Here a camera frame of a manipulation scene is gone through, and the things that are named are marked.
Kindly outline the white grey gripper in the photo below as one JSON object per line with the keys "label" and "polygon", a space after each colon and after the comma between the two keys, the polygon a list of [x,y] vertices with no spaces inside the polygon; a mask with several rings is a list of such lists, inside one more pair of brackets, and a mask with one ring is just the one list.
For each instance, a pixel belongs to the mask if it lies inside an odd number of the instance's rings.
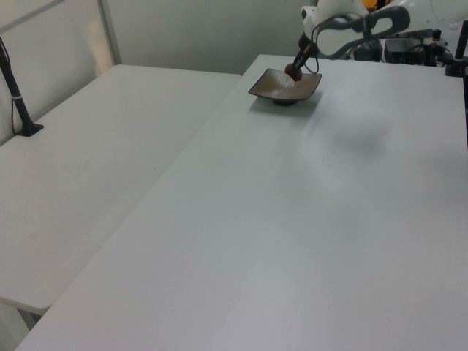
{"label": "white grey gripper", "polygon": [[409,11],[402,6],[386,6],[370,12],[363,3],[318,3],[301,8],[303,33],[312,41],[300,46],[291,73],[301,71],[315,53],[338,59],[365,42],[406,31]]}

